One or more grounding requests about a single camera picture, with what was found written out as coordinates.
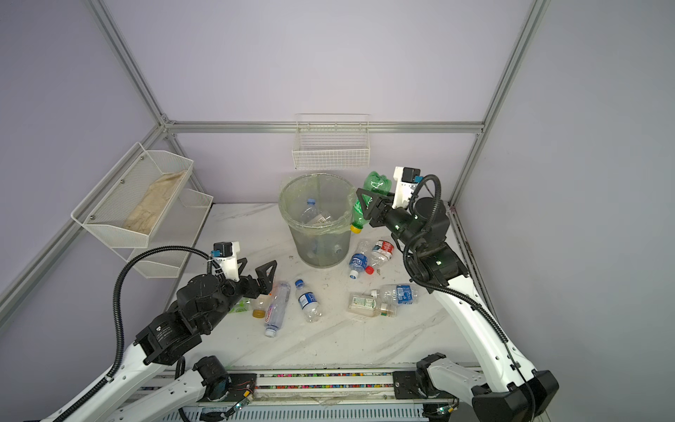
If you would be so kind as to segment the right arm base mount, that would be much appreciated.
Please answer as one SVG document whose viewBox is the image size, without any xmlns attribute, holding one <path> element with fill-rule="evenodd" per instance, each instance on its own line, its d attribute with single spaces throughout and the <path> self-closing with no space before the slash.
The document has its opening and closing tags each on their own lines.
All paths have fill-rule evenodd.
<svg viewBox="0 0 675 422">
<path fill-rule="evenodd" d="M 429 385 L 420 383 L 416 371 L 394 371 L 392 378 L 395 399 L 431 399 L 439 395 Z"/>
</svg>

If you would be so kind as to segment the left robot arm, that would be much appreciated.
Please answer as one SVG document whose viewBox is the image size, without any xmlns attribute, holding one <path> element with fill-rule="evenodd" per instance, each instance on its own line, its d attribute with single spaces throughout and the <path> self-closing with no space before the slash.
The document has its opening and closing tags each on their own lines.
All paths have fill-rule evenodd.
<svg viewBox="0 0 675 422">
<path fill-rule="evenodd" d="M 121 287 L 132 267 L 128 263 L 114 289 L 117 349 L 113 365 L 47 420 L 106 421 L 146 381 L 198 346 L 242 298 L 271 293 L 277 262 L 258 267 L 254 277 L 241 274 L 245 265 L 244 258 L 209 258 L 207 272 L 179 289 L 169 310 L 153 319 L 136 335 L 134 343 L 125 347 Z"/>
</svg>

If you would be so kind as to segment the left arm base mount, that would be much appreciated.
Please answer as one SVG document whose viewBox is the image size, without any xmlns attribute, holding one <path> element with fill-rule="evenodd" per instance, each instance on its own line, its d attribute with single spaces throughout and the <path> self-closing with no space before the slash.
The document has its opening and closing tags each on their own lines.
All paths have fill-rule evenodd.
<svg viewBox="0 0 675 422">
<path fill-rule="evenodd" d="M 253 392 L 258 376 L 255 373 L 229 373 L 209 385 L 202 400 L 210 403 L 235 403 L 244 398 L 246 392 Z"/>
</svg>

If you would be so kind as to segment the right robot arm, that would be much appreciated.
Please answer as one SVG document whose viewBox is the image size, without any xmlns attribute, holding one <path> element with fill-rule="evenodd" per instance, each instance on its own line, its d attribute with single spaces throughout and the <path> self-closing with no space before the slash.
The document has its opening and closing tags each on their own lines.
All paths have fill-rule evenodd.
<svg viewBox="0 0 675 422">
<path fill-rule="evenodd" d="M 537 369 L 511 342 L 480 297 L 469 270 L 446 241 L 450 219 L 439 196 L 395 197 L 358 189 L 372 227 L 388 229 L 400 248 L 411 282 L 426 289 L 460 329 L 479 363 L 471 370 L 436 353 L 418 364 L 418 386 L 427 397 L 448 393 L 470 404 L 481 421 L 534 421 L 559 390 L 557 378 Z"/>
</svg>

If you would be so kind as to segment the green label clear bottle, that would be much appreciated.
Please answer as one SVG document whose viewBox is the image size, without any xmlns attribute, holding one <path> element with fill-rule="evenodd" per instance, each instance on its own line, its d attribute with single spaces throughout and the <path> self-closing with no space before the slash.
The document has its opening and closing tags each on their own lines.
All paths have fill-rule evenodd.
<svg viewBox="0 0 675 422">
<path fill-rule="evenodd" d="M 251 300 L 248 298 L 243 298 L 233 306 L 233 308 L 230 310 L 230 313 L 246 313 L 250 310 Z"/>
</svg>

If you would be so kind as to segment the orange label bottle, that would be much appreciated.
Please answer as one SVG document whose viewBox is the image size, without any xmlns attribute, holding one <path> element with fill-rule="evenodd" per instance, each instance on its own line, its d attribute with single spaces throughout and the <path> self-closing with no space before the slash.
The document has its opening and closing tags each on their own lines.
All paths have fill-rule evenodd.
<svg viewBox="0 0 675 422">
<path fill-rule="evenodd" d="M 251 301 L 251 316 L 258 319 L 265 319 L 267 311 L 269 309 L 270 303 L 274 296 L 269 295 L 260 295 L 255 300 Z"/>
</svg>

